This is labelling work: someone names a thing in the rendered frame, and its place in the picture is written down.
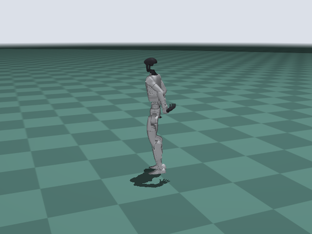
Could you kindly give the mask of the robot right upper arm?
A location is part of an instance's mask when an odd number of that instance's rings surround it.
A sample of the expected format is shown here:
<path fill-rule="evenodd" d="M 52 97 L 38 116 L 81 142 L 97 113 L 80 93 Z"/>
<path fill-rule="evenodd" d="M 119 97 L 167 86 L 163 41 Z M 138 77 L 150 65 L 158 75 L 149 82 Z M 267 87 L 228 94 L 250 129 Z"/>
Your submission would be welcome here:
<path fill-rule="evenodd" d="M 159 74 L 159 75 L 160 75 L 160 74 Z M 161 76 L 160 76 L 160 79 L 161 79 Z M 161 79 L 161 89 L 163 90 L 164 94 L 166 94 L 167 89 L 166 89 L 166 87 L 165 87 L 165 85 L 164 85 L 162 79 Z"/>

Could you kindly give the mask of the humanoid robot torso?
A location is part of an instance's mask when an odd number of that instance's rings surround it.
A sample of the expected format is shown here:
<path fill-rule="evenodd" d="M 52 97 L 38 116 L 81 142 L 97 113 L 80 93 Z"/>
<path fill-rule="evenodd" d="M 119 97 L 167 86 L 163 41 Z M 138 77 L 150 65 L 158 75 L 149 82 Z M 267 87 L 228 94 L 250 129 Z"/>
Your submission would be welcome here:
<path fill-rule="evenodd" d="M 155 81 L 155 83 L 161 88 L 161 79 L 160 79 L 160 75 L 151 75 L 152 73 L 150 73 L 148 77 L 153 78 L 153 80 Z M 146 78 L 146 79 L 147 79 Z M 156 113 L 158 117 L 160 117 L 161 114 L 161 109 L 159 106 L 159 98 L 157 97 L 157 91 L 153 90 L 148 84 L 146 84 L 146 90 L 147 90 L 147 95 L 148 95 L 148 99 L 152 105 L 152 107 L 150 108 L 150 115 L 152 115 L 152 113 Z"/>

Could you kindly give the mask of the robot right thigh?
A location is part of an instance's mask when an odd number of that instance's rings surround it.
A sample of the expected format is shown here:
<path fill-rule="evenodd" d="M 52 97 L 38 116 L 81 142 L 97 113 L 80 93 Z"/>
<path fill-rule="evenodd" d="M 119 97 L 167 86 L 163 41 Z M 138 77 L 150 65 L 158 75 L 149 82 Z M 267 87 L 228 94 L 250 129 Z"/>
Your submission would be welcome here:
<path fill-rule="evenodd" d="M 156 131 L 158 131 L 158 123 L 155 124 L 155 126 L 156 126 Z M 163 141 L 162 137 L 161 137 L 161 136 L 158 136 L 157 134 L 156 134 L 156 140 L 160 141 L 161 143 L 162 143 L 162 141 Z"/>

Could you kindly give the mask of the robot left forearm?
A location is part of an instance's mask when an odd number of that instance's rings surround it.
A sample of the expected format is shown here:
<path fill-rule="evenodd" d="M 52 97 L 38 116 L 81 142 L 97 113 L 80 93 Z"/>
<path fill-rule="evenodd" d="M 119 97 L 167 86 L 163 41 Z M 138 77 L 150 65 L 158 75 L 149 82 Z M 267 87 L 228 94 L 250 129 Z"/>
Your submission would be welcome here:
<path fill-rule="evenodd" d="M 157 93 L 157 97 L 159 98 L 159 101 L 161 103 L 161 108 L 163 114 L 167 114 L 166 110 L 168 109 L 167 103 L 166 103 L 166 98 L 163 97 L 161 92 Z"/>

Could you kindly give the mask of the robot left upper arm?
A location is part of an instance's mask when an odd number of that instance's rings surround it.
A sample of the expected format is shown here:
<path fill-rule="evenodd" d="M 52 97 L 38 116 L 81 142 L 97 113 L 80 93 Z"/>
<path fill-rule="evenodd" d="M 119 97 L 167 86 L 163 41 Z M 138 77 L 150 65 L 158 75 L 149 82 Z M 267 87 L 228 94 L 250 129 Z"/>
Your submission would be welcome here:
<path fill-rule="evenodd" d="M 146 79 L 146 84 L 148 84 L 153 90 L 157 91 L 157 92 L 161 92 L 162 95 L 164 96 L 164 92 L 163 90 L 155 83 L 155 81 L 153 80 L 153 78 L 148 77 Z"/>

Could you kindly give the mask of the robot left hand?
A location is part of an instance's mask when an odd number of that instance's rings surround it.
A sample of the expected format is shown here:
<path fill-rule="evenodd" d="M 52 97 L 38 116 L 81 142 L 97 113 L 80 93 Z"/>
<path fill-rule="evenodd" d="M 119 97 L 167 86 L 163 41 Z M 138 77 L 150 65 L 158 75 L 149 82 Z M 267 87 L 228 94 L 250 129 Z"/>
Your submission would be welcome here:
<path fill-rule="evenodd" d="M 169 113 L 171 110 L 173 110 L 176 107 L 176 104 L 170 104 L 170 107 L 166 110 L 167 113 Z"/>

